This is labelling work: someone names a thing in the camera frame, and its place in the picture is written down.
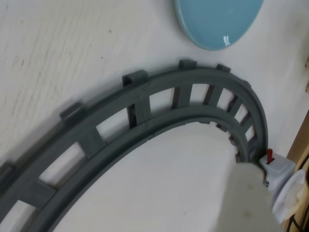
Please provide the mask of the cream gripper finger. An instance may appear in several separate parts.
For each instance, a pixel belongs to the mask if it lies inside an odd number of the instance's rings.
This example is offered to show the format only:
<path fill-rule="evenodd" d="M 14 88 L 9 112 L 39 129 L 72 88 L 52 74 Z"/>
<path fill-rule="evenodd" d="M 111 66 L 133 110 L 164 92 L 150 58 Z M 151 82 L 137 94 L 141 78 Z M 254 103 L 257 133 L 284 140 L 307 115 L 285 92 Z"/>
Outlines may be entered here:
<path fill-rule="evenodd" d="M 272 213 L 264 173 L 254 164 L 237 163 L 228 174 L 217 232 L 282 232 Z"/>

